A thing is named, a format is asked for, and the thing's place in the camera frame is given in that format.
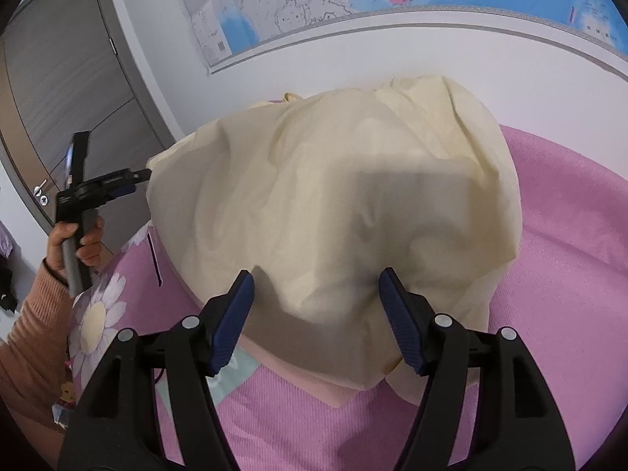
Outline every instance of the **yellow fabric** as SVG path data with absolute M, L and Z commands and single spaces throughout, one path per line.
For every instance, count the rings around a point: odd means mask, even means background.
M 441 77 L 262 105 L 152 159 L 161 241 L 203 300 L 256 281 L 244 335 L 290 366 L 354 390 L 421 380 L 378 296 L 392 266 L 437 311 L 486 329 L 521 233 L 519 186 L 497 122 Z

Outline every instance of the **silver screw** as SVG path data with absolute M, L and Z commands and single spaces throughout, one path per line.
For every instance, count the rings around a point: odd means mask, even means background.
M 517 332 L 513 328 L 502 328 L 501 333 L 507 340 L 514 340 L 517 338 Z
M 435 318 L 434 322 L 437 326 L 441 326 L 442 328 L 448 328 L 453 324 L 451 317 L 449 315 L 445 315 L 444 313 L 439 313 Z
M 190 315 L 189 317 L 184 318 L 181 322 L 181 326 L 183 326 L 185 329 L 194 329 L 199 324 L 200 319 L 194 315 Z
M 118 339 L 120 341 L 129 341 L 133 338 L 133 330 L 132 329 L 123 329 L 118 333 Z

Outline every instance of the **ribbed sleeve cuff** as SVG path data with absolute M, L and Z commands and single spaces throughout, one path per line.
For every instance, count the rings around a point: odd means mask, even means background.
M 37 319 L 51 329 L 59 323 L 67 324 L 72 308 L 67 286 L 55 279 L 43 263 L 26 303 Z

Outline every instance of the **pink bedsheet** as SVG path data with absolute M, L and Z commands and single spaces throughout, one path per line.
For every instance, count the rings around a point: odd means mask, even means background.
M 521 334 L 581 466 L 628 402 L 628 182 L 554 143 L 503 130 L 519 173 L 524 232 L 492 300 L 489 330 L 512 325 Z M 164 330 L 198 311 L 184 295 L 170 295 L 181 288 L 165 261 L 157 283 L 148 246 L 132 246 L 114 262 L 122 261 L 133 282 L 120 297 L 128 305 L 121 327 Z M 476 396 L 470 388 L 454 461 L 466 456 Z M 161 399 L 158 409 L 166 453 L 180 462 Z M 392 470 L 416 413 L 385 382 L 334 409 L 263 366 L 217 410 L 243 471 Z

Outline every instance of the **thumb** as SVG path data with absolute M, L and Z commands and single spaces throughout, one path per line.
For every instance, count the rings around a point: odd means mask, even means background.
M 49 245 L 61 246 L 61 243 L 66 239 L 70 239 L 78 229 L 79 225 L 77 223 L 57 223 L 48 236 Z

